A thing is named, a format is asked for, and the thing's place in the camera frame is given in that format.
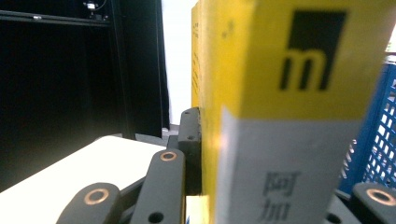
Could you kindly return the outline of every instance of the blue plastic crate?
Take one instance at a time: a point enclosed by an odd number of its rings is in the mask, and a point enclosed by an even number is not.
[[[396,64],[384,65],[361,131],[344,160],[339,189],[350,193],[359,182],[396,189]]]

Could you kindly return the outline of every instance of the white table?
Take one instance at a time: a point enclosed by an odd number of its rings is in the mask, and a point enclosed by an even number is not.
[[[146,175],[151,157],[163,149],[103,137],[0,193],[0,223],[56,223],[79,190],[97,182],[124,189]]]

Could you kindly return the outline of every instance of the white wall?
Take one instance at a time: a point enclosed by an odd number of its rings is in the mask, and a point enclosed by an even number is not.
[[[191,107],[191,9],[196,0],[163,0],[163,35],[170,121]]]

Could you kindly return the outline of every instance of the black logo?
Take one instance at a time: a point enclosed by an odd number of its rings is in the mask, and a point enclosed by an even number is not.
[[[280,89],[325,91],[344,26],[345,12],[295,11]]]

